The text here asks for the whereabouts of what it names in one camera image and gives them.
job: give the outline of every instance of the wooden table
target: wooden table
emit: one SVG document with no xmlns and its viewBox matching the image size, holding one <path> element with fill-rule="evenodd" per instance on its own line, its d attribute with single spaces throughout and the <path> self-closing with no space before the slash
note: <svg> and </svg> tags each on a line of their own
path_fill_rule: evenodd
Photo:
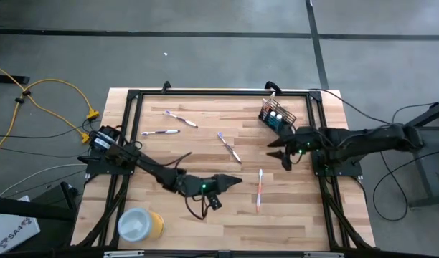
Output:
<svg viewBox="0 0 439 258">
<path fill-rule="evenodd" d="M 127 90 L 110 89 L 103 125 L 121 123 Z M 347 128 L 341 101 L 325 92 L 322 96 L 328 126 Z M 308 125 L 302 97 L 277 97 L 277 101 L 297 117 L 296 127 Z M 210 210 L 207 218 L 200 221 L 188 212 L 182 196 L 163 190 L 152 176 L 141 169 L 136 170 L 129 185 L 126 209 L 143 207 L 159 213 L 165 220 L 166 230 L 155 241 L 132 244 L 121 239 L 120 249 L 329 249 L 318 179 L 313 175 L 310 157 L 305 155 L 292 171 L 287 172 L 278 159 L 266 156 L 266 152 L 274 151 L 266 145 L 277 135 L 258 120 L 261 105 L 262 97 L 254 96 L 145 96 L 137 138 L 143 143 L 142 151 L 159 163 L 192 151 L 193 154 L 180 164 L 188 173 L 201 177 L 228 173 L 242 178 L 243 182 L 219 195 L 223 207 Z M 164 115 L 165 110 L 194 121 L 199 128 Z M 131 115 L 127 135 L 130 135 L 132 119 Z M 139 135 L 143 131 L 168 129 L 180 129 L 181 132 Z M 217 136 L 220 131 L 242 159 L 242 165 L 223 146 Z M 264 171 L 263 194 L 261 211 L 256 214 L 260 168 Z M 85 187 L 72 244 L 83 240 L 102 215 L 109 181 L 110 176 L 101 175 Z M 362 190 L 354 180 L 344 177 L 339 178 L 339 188 L 346 217 L 374 246 Z M 190 205 L 199 212 L 199 203 L 191 201 Z M 111 218 L 110 225 L 114 226 L 114 221 L 115 217 Z M 337 219 L 333 223 L 340 243 Z M 108 241 L 113 226 L 108 227 Z"/>
</svg>

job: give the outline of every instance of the gray floor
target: gray floor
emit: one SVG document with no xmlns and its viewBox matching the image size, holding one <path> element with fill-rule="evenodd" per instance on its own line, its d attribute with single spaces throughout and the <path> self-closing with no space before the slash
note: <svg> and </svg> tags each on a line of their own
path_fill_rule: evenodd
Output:
<svg viewBox="0 0 439 258">
<path fill-rule="evenodd" d="M 439 34 L 439 0 L 313 0 L 320 33 Z M 229 1 L 60 1 L 6 0 L 0 3 L 0 26 L 66 29 L 116 29 L 199 32 L 310 32 L 304 0 Z M 322 40 L 331 89 L 364 112 L 390 120 L 404 106 L 439 100 L 439 42 Z M 79 86 L 103 111 L 109 87 L 258 87 L 272 80 L 283 88 L 319 87 L 311 39 L 218 39 L 150 37 L 36 37 L 0 35 L 0 66 L 32 82 L 46 77 Z M 0 134 L 4 134 L 20 93 L 0 85 Z M 45 84 L 33 89 L 40 105 L 52 108 L 76 125 L 87 107 L 72 89 Z M 405 110 L 405 122 L 426 107 Z M 378 124 L 346 107 L 352 129 Z M 13 135 L 52 135 L 69 128 L 58 119 L 23 104 Z M 85 150 L 78 134 L 47 140 L 9 139 L 4 147 L 54 155 Z M 410 154 L 386 152 L 391 168 Z M 74 158 L 47 158 L 0 150 L 0 192 L 50 166 L 77 163 Z M 368 199 L 386 173 L 378 154 L 362 161 Z M 23 183 L 21 191 L 78 171 L 51 171 Z M 409 200 L 424 196 L 413 165 L 397 173 Z M 67 180 L 82 191 L 82 175 Z M 35 197 L 45 191 L 28 191 Z M 386 216 L 399 216 L 404 203 L 392 181 L 377 195 Z M 399 222 L 381 219 L 369 202 L 377 246 L 385 250 L 439 255 L 439 206 L 412 210 Z"/>
</svg>

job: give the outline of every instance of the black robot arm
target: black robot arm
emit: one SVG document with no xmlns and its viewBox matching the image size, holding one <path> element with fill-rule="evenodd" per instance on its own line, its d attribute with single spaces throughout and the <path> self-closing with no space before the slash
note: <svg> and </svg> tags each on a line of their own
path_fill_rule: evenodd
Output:
<svg viewBox="0 0 439 258">
<path fill-rule="evenodd" d="M 217 195 L 225 192 L 230 186 L 242 182 L 241 178 L 225 174 L 215 174 L 209 178 L 200 178 L 187 174 L 183 168 L 169 168 L 157 163 L 152 158 L 142 153 L 135 143 L 126 143 L 119 146 L 115 142 L 121 132 L 109 126 L 102 126 L 98 132 L 91 133 L 89 156 L 78 159 L 88 164 L 86 173 L 109 173 L 114 171 L 131 171 L 135 167 L 143 169 L 156 178 L 167 191 L 178 193 L 185 197 L 206 196 L 209 206 L 213 210 L 221 208 Z"/>
<path fill-rule="evenodd" d="M 282 166 L 291 170 L 290 156 L 308 151 L 321 151 L 321 162 L 335 166 L 346 159 L 377 151 L 411 151 L 423 146 L 418 130 L 411 126 L 392 124 L 375 129 L 350 131 L 342 128 L 299 127 L 293 135 L 280 137 L 268 147 L 285 147 L 268 153 L 282 160 Z"/>
</svg>

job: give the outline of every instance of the white cable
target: white cable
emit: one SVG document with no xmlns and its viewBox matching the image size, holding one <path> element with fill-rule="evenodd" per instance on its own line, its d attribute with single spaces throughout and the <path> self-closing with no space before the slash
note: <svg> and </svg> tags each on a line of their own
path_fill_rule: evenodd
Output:
<svg viewBox="0 0 439 258">
<path fill-rule="evenodd" d="M 56 168 L 66 168 L 66 167 L 70 167 L 70 166 L 86 166 L 86 164 L 66 164 L 66 165 L 54 166 L 54 167 L 51 167 L 51 168 L 43 169 L 43 170 L 41 170 L 41 171 L 38 171 L 38 172 L 34 173 L 34 174 L 31 175 L 31 176 L 28 176 L 28 177 L 22 179 L 20 182 L 15 183 L 15 184 L 13 184 L 12 186 L 8 187 L 6 190 L 4 190 L 2 193 L 0 193 L 0 197 L 1 197 L 4 193 L 6 193 L 7 191 L 9 191 L 10 189 L 12 189 L 12 188 L 14 188 L 15 186 L 18 186 L 19 184 L 21 184 L 21 183 L 27 181 L 28 179 L 32 178 L 33 176 L 36 176 L 36 175 L 41 174 L 41 173 L 46 172 L 46 171 L 51 171 L 52 169 L 56 169 Z"/>
</svg>

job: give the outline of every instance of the toothbrush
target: toothbrush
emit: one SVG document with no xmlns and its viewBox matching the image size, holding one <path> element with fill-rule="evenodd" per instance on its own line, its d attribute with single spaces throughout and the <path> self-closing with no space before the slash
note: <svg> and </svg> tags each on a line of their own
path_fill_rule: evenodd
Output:
<svg viewBox="0 0 439 258">
<path fill-rule="evenodd" d="M 260 212 L 261 206 L 261 180 L 263 179 L 263 170 L 260 169 L 260 183 L 258 184 L 258 196 L 256 197 L 256 213 Z"/>
<path fill-rule="evenodd" d="M 155 133 L 171 134 L 171 133 L 179 133 L 179 130 L 165 130 L 165 131 L 155 131 L 155 132 L 142 132 L 141 135 L 150 135 L 150 134 L 155 134 Z"/>
<path fill-rule="evenodd" d="M 222 142 L 225 144 L 226 148 L 229 150 L 229 152 L 231 152 L 233 154 L 233 156 L 235 157 L 235 159 L 237 159 L 237 161 L 239 161 L 240 164 L 242 164 L 242 161 L 240 160 L 239 156 L 236 154 L 236 152 L 231 148 L 231 146 L 229 146 L 229 144 L 226 143 L 225 139 L 222 137 L 222 133 L 219 132 L 218 133 L 218 137 L 222 140 Z"/>
<path fill-rule="evenodd" d="M 190 126 L 194 126 L 195 128 L 198 128 L 198 126 L 197 126 L 195 123 L 193 123 L 193 122 L 191 122 L 191 121 L 189 121 L 189 120 L 186 120 L 186 119 L 184 119 L 184 118 L 180 118 L 179 116 L 176 116 L 176 115 L 172 114 L 172 113 L 171 113 L 170 111 L 168 111 L 168 110 L 165 110 L 165 113 L 166 113 L 167 115 L 171 115 L 172 117 L 174 117 L 174 118 L 176 118 L 176 119 L 178 119 L 178 120 L 180 120 L 180 121 L 185 122 L 186 124 L 188 124 L 188 125 L 190 125 Z"/>
</svg>

